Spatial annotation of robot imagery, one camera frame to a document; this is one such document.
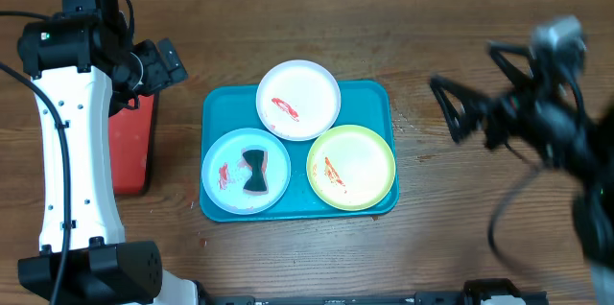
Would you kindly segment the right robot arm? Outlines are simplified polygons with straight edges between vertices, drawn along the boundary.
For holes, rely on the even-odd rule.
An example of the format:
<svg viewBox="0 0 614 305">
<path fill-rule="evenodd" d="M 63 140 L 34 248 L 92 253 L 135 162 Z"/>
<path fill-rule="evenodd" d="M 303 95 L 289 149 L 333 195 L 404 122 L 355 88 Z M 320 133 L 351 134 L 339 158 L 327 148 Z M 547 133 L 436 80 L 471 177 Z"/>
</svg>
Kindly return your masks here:
<svg viewBox="0 0 614 305">
<path fill-rule="evenodd" d="M 541 158 L 532 174 L 557 169 L 574 176 L 583 191 L 572 217 L 596 298 L 613 301 L 613 115 L 589 118 L 578 84 L 584 69 L 585 37 L 579 20 L 560 16 L 537 26 L 527 46 L 491 41 L 487 52 L 511 83 L 498 97 L 439 75 L 430 87 L 451 138 L 462 142 L 484 131 L 489 150 L 524 140 Z"/>
</svg>

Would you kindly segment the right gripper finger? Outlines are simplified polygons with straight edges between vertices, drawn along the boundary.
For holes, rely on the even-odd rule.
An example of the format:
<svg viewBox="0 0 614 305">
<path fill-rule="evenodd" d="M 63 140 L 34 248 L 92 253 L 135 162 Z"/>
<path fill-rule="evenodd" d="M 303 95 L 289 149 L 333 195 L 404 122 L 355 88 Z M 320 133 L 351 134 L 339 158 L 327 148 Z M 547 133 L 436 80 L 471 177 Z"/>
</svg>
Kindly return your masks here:
<svg viewBox="0 0 614 305">
<path fill-rule="evenodd" d="M 430 87 L 455 143 L 482 127 L 489 113 L 489 98 L 485 94 L 440 75 L 431 77 Z"/>
<path fill-rule="evenodd" d="M 505 57 L 505 54 L 513 54 L 521 56 L 526 60 L 531 60 L 531 52 L 528 46 L 488 41 L 487 53 L 515 88 L 520 89 L 532 86 L 532 78 L 523 73 Z"/>
</svg>

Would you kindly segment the white plate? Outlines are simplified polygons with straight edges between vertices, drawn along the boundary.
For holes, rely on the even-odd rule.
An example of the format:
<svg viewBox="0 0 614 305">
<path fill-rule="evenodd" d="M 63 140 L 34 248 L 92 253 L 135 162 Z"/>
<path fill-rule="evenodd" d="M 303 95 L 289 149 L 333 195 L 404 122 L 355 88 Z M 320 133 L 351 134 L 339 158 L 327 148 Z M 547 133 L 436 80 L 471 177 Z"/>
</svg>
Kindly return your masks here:
<svg viewBox="0 0 614 305">
<path fill-rule="evenodd" d="M 310 60 L 293 59 L 266 73 L 258 84 L 255 105 L 271 133 L 289 141 L 308 141 L 334 125 L 342 95 L 326 68 Z"/>
</svg>

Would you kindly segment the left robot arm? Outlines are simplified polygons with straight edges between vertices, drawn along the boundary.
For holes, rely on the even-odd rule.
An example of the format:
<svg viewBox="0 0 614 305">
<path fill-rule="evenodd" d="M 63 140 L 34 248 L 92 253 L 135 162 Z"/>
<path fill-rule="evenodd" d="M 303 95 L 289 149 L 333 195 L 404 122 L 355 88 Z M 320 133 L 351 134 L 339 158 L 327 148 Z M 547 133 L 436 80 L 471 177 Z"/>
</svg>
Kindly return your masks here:
<svg viewBox="0 0 614 305">
<path fill-rule="evenodd" d="M 26 25 L 16 78 L 36 97 L 45 213 L 39 254 L 18 263 L 20 284 L 52 304 L 206 304 L 202 285 L 162 266 L 152 241 L 128 242 L 112 185 L 112 115 L 182 82 L 168 39 L 135 42 L 125 0 L 61 0 Z"/>
</svg>

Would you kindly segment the yellow-green plate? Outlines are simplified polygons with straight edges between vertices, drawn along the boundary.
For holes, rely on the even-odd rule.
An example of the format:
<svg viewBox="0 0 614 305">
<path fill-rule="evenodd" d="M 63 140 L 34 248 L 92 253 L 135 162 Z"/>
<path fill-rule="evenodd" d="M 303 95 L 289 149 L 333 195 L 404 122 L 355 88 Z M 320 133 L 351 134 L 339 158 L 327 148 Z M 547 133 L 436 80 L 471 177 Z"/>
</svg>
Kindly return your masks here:
<svg viewBox="0 0 614 305">
<path fill-rule="evenodd" d="M 384 199 L 396 178 L 394 154 L 377 132 L 358 125 L 332 128 L 307 154 L 306 170 L 315 194 L 343 211 L 361 211 Z"/>
</svg>

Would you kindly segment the light blue plate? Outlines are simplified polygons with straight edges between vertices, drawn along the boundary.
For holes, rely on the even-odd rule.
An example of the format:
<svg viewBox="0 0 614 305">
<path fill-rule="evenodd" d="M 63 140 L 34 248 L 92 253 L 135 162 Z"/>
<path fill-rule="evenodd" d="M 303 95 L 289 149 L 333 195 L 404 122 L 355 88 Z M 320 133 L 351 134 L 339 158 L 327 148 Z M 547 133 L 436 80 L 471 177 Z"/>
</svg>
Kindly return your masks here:
<svg viewBox="0 0 614 305">
<path fill-rule="evenodd" d="M 242 154 L 246 150 L 267 152 L 265 177 L 268 191 L 244 190 L 251 169 Z M 236 129 L 220 137 L 207 151 L 201 166 L 206 195 L 225 212 L 251 215 L 274 206 L 284 195 L 291 176 L 291 160 L 284 145 L 272 134 L 253 128 Z"/>
</svg>

